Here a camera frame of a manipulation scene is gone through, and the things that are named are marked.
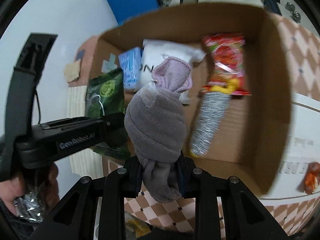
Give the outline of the person's left hand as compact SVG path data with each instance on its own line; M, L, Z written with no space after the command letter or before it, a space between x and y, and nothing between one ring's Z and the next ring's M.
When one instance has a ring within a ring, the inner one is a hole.
M57 182L58 168L55 163L52 164L48 174L48 184L45 187L45 202L50 211L60 200L59 187ZM14 200L25 194L25 183L21 174L17 174L11 180L1 182L1 200L7 209L17 216Z

